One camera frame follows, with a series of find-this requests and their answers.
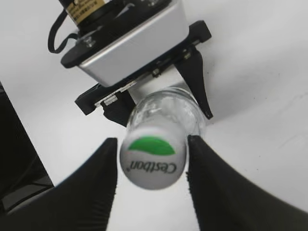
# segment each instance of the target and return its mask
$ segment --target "white table surface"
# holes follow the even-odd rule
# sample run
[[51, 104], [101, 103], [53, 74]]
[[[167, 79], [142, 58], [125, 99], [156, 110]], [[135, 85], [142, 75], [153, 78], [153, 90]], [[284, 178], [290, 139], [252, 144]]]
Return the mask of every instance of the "white table surface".
[[[205, 140], [252, 182], [308, 211], [308, 2], [184, 0], [184, 5], [188, 21], [205, 20], [213, 35], [198, 46], [214, 114]], [[102, 110], [84, 116], [74, 104], [95, 81], [78, 68], [63, 68], [63, 54], [47, 50], [59, 2], [4, 6], [0, 80], [57, 185], [107, 137], [121, 142], [125, 129], [105, 119]], [[73, 29], [67, 19], [58, 41]], [[135, 94], [179, 79], [172, 69]], [[119, 170], [108, 230], [198, 230], [185, 176], [150, 192]]]

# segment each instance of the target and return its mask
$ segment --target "black cable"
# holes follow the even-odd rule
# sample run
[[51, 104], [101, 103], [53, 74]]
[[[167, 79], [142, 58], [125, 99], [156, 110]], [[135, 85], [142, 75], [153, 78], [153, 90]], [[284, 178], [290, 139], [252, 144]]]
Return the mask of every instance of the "black cable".
[[49, 187], [49, 186], [52, 186], [52, 185], [50, 185], [50, 184], [40, 184], [40, 183], [35, 183], [35, 182], [32, 182], [30, 185], [41, 186], [41, 187]]
[[55, 49], [54, 40], [56, 38], [56, 34], [57, 34], [60, 26], [63, 24], [64, 20], [66, 19], [66, 17], [67, 17], [67, 12], [65, 10], [63, 10], [50, 29], [50, 33], [49, 33], [49, 37], [48, 37], [48, 50], [51, 53], [59, 54], [61, 51], [63, 51], [63, 49], [65, 48], [67, 41], [69, 39], [71, 39], [71, 38], [75, 39], [75, 40], [78, 39], [78, 35], [72, 33], [69, 36], [67, 36], [66, 39], [64, 39], [64, 41], [61, 43], [61, 45], [58, 47], [58, 49]]
[[30, 194], [29, 196], [26, 196], [25, 198], [23, 198], [23, 199], [17, 201], [14, 205], [12, 205], [12, 206], [10, 206], [8, 209], [6, 209], [6, 213], [9, 213], [12, 209], [16, 208], [16, 207], [19, 206], [21, 203], [23, 203], [23, 202], [29, 200], [30, 198], [32, 198], [32, 197], [34, 197], [34, 196], [36, 196], [36, 195], [41, 194], [42, 192], [45, 192], [46, 190], [51, 189], [51, 188], [53, 188], [53, 186], [50, 185], [50, 186], [48, 186], [48, 187], [45, 187], [45, 188], [43, 188], [43, 189], [41, 189], [41, 190], [38, 190], [37, 192], [34, 192], [34, 193]]
[[38, 156], [36, 155], [32, 162], [29, 164], [29, 166], [27, 167], [27, 169], [23, 172], [23, 174], [19, 177], [19, 179], [6, 191], [6, 192], [2, 192], [0, 195], [0, 199], [2, 199], [3, 197], [5, 197], [6, 195], [10, 194], [12, 190], [14, 190], [14, 188], [20, 183], [20, 181], [28, 174], [28, 172], [31, 170], [32, 166], [34, 165], [35, 161], [37, 160]]

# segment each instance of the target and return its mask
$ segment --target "screw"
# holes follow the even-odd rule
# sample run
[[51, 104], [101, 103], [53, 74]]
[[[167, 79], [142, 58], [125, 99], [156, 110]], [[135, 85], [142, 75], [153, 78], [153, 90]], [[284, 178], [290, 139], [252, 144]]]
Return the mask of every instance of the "screw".
[[159, 69], [155, 69], [153, 72], [152, 72], [153, 76], [157, 76], [159, 74]]
[[87, 46], [88, 48], [93, 47], [94, 44], [96, 43], [96, 41], [93, 40], [91, 36], [88, 36], [88, 37], [84, 38], [84, 39], [83, 39], [83, 42], [86, 44], [86, 46]]
[[155, 6], [156, 3], [158, 3], [159, 0], [149, 0], [149, 6]]
[[184, 59], [189, 59], [191, 56], [192, 56], [191, 53], [187, 53], [187, 54], [184, 56]]

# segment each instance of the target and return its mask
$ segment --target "black object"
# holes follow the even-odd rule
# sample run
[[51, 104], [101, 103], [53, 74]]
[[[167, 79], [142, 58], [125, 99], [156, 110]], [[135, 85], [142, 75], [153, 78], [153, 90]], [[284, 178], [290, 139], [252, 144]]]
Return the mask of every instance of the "black object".
[[[129, 82], [145, 74], [153, 73], [153, 76], [157, 77], [169, 66], [174, 64], [190, 87], [193, 95], [199, 103], [201, 110], [205, 116], [210, 119], [213, 115], [204, 90], [203, 59], [201, 54], [196, 50], [195, 46], [198, 43], [206, 42], [211, 37], [211, 33], [205, 22], [197, 21], [190, 26], [188, 37], [176, 47], [170, 49], [157, 59], [153, 60], [151, 63], [111, 87], [106, 88], [100, 84], [95, 85], [80, 95], [76, 99], [75, 103], [84, 114], [88, 115], [96, 109], [95, 104], [97, 102], [112, 94], [117, 89], [124, 87]], [[118, 111], [122, 110], [126, 111], [127, 109], [119, 107]], [[109, 119], [115, 122], [119, 120], [117, 117]]]
[[0, 219], [0, 230], [106, 230], [116, 191], [116, 154], [117, 140], [107, 139], [59, 186]]
[[0, 93], [0, 200], [47, 176], [8, 96]]
[[52, 186], [51, 184], [41, 184], [41, 183], [35, 183], [35, 182], [30, 183], [30, 185], [35, 185], [35, 186], [40, 186], [40, 187], [50, 187], [50, 186]]
[[308, 230], [307, 213], [248, 181], [200, 137], [188, 141], [188, 182], [201, 231]]
[[[189, 136], [188, 143], [188, 183], [201, 231], [308, 230], [307, 213], [249, 182], [199, 136]], [[0, 229], [106, 230], [116, 189], [116, 154], [116, 139], [107, 139], [58, 187], [0, 219]]]
[[106, 105], [104, 102], [101, 103], [104, 109], [104, 116], [124, 127], [128, 123], [128, 119], [131, 111], [136, 106], [131, 95], [128, 91], [123, 93], [116, 93], [117, 101], [111, 105]]
[[203, 79], [203, 58], [194, 46], [189, 50], [190, 57], [182, 59], [174, 65], [192, 91], [204, 115], [211, 119], [213, 114], [208, 104]]
[[66, 44], [67, 44], [69, 39], [71, 39], [71, 38], [75, 39], [75, 40], [78, 39], [78, 35], [72, 33], [69, 36], [67, 36], [66, 39], [64, 39], [64, 41], [61, 43], [61, 45], [57, 49], [55, 49], [54, 40], [56, 38], [56, 35], [57, 35], [57, 32], [58, 32], [60, 26], [63, 24], [66, 17], [67, 17], [67, 13], [66, 13], [65, 10], [63, 10], [50, 29], [50, 33], [49, 33], [49, 36], [48, 36], [48, 50], [49, 50], [50, 53], [59, 54], [66, 47]]
[[5, 208], [3, 202], [0, 200], [0, 217], [2, 214], [5, 214]]
[[25, 202], [25, 201], [31, 199], [31, 198], [34, 197], [34, 196], [40, 195], [41, 193], [43, 193], [43, 192], [45, 192], [45, 191], [47, 191], [47, 190], [49, 190], [49, 189], [51, 189], [51, 188], [53, 188], [53, 186], [52, 186], [52, 185], [49, 185], [49, 186], [44, 187], [43, 189], [40, 189], [40, 190], [38, 190], [38, 191], [36, 191], [36, 192], [34, 192], [34, 193], [32, 193], [32, 194], [30, 194], [30, 195], [24, 197], [23, 199], [17, 201], [17, 202], [14, 203], [12, 206], [10, 206], [9, 208], [7, 208], [7, 209], [5, 210], [5, 212], [6, 212], [6, 213], [9, 213], [10, 211], [12, 211], [13, 209], [15, 209], [17, 206], [19, 206], [19, 205], [22, 204], [23, 202]]

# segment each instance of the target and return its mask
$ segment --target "green leaf logo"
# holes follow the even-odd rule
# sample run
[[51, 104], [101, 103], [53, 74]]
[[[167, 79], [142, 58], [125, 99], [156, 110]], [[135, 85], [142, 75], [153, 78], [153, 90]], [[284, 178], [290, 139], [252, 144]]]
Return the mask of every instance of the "green leaf logo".
[[171, 145], [158, 137], [142, 137], [128, 148], [130, 151], [141, 151], [151, 155], [167, 156], [175, 154]]

